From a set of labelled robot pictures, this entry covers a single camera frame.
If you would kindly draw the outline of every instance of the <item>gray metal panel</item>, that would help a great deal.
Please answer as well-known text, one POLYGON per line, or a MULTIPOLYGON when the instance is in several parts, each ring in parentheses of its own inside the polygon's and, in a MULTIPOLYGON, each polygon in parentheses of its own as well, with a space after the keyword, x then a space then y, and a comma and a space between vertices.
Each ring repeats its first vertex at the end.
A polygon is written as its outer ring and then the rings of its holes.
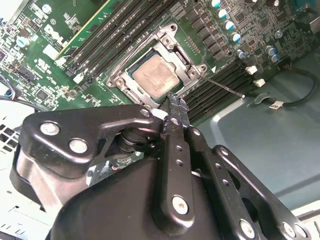
MULTIPOLYGON (((296 66, 320 76, 319 59, 318 49, 296 66)), ((289 102, 311 86, 308 78, 281 72, 261 92, 289 102)), ((320 91, 303 106, 268 107, 240 99, 198 128, 210 147, 226 145, 289 209, 320 200, 320 91)))

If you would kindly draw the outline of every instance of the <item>cpu socket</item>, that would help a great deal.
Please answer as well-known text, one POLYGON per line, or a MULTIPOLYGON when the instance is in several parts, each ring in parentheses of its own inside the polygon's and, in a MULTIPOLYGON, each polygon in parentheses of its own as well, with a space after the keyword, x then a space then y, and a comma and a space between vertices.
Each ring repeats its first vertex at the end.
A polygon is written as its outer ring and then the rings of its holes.
POLYGON ((175 39, 178 26, 157 29, 133 47, 115 66, 106 85, 118 87, 134 103, 157 108, 169 92, 178 96, 207 71, 195 65, 175 39))

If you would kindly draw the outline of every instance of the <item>capacitor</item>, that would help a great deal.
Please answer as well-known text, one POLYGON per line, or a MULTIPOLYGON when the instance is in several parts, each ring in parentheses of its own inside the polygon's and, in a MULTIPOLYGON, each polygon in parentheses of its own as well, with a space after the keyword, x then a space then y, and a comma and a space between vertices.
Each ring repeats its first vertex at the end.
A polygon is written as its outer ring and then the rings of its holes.
POLYGON ((275 54, 273 56, 269 56, 269 59, 271 60, 271 62, 276 63, 280 60, 280 55, 275 54))
POLYGON ((246 54, 240 49, 238 49, 235 54, 239 59, 244 59, 246 57, 246 54))
POLYGON ((235 27, 235 24, 232 21, 225 21, 223 24, 224 29, 226 30, 232 30, 235 27))
POLYGON ((227 11, 225 9, 219 9, 218 11, 216 11, 216 16, 219 19, 225 19, 227 17, 227 11))
POLYGON ((210 6, 211 6, 212 8, 218 8, 218 7, 220 7, 220 0, 211 0, 211 1, 210 1, 210 6))
POLYGON ((239 42, 241 40, 241 35, 239 33, 237 33, 237 32, 234 32, 234 33, 231 34, 230 38, 231 38, 232 42, 237 43, 237 42, 239 42))
POLYGON ((27 38, 23 37, 23 36, 18 36, 18 38, 16 39, 15 43, 19 48, 23 49, 23 48, 29 46, 30 41, 27 38))
POLYGON ((45 4, 42 6, 42 11, 45 13, 45 14, 50 14, 52 12, 52 8, 50 5, 48 4, 45 4))
POLYGON ((265 53, 269 56, 274 56, 277 54, 277 50, 273 46, 266 46, 265 53))

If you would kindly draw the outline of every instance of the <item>silver screw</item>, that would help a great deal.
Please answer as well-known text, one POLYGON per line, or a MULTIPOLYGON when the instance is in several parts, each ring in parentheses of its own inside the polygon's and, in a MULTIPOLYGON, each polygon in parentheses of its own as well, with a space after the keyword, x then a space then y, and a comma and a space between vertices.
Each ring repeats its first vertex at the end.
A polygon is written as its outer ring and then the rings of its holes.
POLYGON ((82 139, 73 139, 69 142, 69 147, 77 154, 83 154, 88 150, 88 145, 82 139))
POLYGON ((180 124, 179 120, 174 118, 174 117, 171 118, 171 122, 173 122, 175 125, 179 125, 180 124))
POLYGON ((146 116, 147 118, 150 117, 150 113, 149 113, 148 110, 146 110, 146 109, 141 109, 141 110, 140 110, 140 113, 141 113, 143 116, 146 116))
POLYGON ((49 136, 57 135, 60 132, 59 126, 52 122, 43 123, 40 126, 40 130, 43 134, 49 135, 49 136))
POLYGON ((301 226, 299 226, 298 224, 296 224, 296 225, 294 225, 294 226, 295 226, 296 231, 297 231, 301 236, 303 236, 304 238, 307 238, 307 237, 308 237, 306 231, 305 231, 301 226))
POLYGON ((284 33, 282 31, 278 30, 275 32, 274 37, 276 39, 280 39, 280 38, 282 38, 283 35, 284 35, 284 33))
POLYGON ((163 39, 162 39, 162 43, 165 45, 165 46, 167 46, 167 45, 169 45, 170 44, 170 39, 168 38, 168 37, 164 37, 163 39))
POLYGON ((197 136, 200 136, 200 134, 201 134, 198 129, 193 129, 193 132, 197 136))
POLYGON ((296 237, 296 233, 295 231, 293 230, 293 228, 286 222, 283 222, 283 227, 284 227, 284 230, 286 231, 286 233, 291 237, 291 238, 294 238, 296 237))
POLYGON ((240 227, 241 227, 242 231, 244 232, 244 234, 248 238, 250 238, 250 239, 255 238, 255 231, 254 231, 253 227, 251 226, 251 224, 248 223, 246 220, 243 220, 243 219, 240 220, 240 227))
POLYGON ((224 147, 220 147, 220 151, 226 156, 229 155, 228 151, 224 147))
POLYGON ((188 212, 188 204, 186 201, 180 196, 174 196, 172 198, 173 208, 176 210, 178 214, 185 215, 188 212))

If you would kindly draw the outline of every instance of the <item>motherboard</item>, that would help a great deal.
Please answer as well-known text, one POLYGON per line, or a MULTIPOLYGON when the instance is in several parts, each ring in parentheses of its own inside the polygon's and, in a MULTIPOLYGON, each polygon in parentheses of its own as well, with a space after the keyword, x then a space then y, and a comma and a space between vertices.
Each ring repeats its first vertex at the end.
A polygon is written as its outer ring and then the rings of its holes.
POLYGON ((0 72, 49 111, 152 109, 174 92, 197 125, 237 99, 204 77, 245 94, 320 42, 319 14, 291 0, 15 1, 0 11, 0 72))

